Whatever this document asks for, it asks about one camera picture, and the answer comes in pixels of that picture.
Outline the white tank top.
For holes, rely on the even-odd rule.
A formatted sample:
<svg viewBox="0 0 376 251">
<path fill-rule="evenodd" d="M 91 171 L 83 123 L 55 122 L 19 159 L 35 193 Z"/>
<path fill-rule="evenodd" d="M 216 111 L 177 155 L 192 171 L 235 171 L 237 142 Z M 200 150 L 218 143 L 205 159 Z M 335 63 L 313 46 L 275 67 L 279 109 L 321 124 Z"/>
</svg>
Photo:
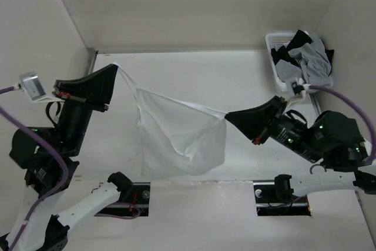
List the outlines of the white tank top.
<svg viewBox="0 0 376 251">
<path fill-rule="evenodd" d="M 143 176 L 200 176 L 224 163 L 226 112 L 151 92 L 118 72 L 137 105 Z"/>
</svg>

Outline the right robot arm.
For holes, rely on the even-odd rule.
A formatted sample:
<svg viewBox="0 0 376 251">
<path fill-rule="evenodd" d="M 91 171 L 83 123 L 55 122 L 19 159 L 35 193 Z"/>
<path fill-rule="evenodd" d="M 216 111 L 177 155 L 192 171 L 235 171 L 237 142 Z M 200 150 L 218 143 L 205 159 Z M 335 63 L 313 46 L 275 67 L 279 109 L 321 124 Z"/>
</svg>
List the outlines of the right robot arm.
<svg viewBox="0 0 376 251">
<path fill-rule="evenodd" d="M 306 118 L 287 108 L 287 101 L 274 96 L 261 106 L 229 112 L 226 121 L 254 145 L 271 138 L 324 173 L 274 178 L 273 196 L 284 203 L 310 193 L 330 190 L 362 190 L 375 194 L 375 167 L 366 164 L 365 140 L 355 119 L 339 112 L 325 111 L 309 126 Z"/>
</svg>

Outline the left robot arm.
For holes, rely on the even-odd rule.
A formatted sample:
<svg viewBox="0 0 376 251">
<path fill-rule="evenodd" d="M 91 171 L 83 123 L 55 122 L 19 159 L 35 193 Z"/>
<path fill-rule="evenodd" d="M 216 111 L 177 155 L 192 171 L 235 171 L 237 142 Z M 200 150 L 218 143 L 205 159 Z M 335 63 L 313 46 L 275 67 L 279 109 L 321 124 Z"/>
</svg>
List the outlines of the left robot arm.
<svg viewBox="0 0 376 251">
<path fill-rule="evenodd" d="M 107 206 L 126 203 L 133 182 L 121 172 L 71 210 L 59 215 L 54 209 L 79 166 L 76 160 L 93 111 L 105 112 L 113 95 L 118 65 L 110 64 L 79 79 L 57 80 L 48 95 L 38 76 L 26 73 L 20 83 L 3 93 L 24 91 L 34 103 L 58 106 L 52 127 L 28 127 L 6 111 L 1 115 L 16 126 L 10 158 L 25 174 L 25 198 L 12 230 L 1 237 L 2 250 L 62 250 L 73 227 Z"/>
</svg>

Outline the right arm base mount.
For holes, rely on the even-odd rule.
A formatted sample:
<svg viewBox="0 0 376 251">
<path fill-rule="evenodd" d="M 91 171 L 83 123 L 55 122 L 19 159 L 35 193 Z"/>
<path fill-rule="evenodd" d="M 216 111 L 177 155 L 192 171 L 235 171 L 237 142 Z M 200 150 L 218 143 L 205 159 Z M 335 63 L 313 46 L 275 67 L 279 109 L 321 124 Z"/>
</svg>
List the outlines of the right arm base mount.
<svg viewBox="0 0 376 251">
<path fill-rule="evenodd" d="M 258 216 L 311 216 L 308 197 L 293 196 L 282 200 L 276 194 L 272 180 L 253 182 Z"/>
</svg>

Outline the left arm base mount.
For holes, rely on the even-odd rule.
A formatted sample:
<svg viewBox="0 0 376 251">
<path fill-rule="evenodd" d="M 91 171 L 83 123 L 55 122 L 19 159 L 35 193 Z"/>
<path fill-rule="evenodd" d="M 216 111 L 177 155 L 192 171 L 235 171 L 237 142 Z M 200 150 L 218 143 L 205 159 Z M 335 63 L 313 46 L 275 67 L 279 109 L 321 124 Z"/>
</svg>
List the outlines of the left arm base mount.
<svg viewBox="0 0 376 251">
<path fill-rule="evenodd" d="M 136 182 L 128 192 L 120 194 L 119 200 L 109 204 L 95 216 L 126 220 L 148 217 L 150 189 L 150 182 Z"/>
</svg>

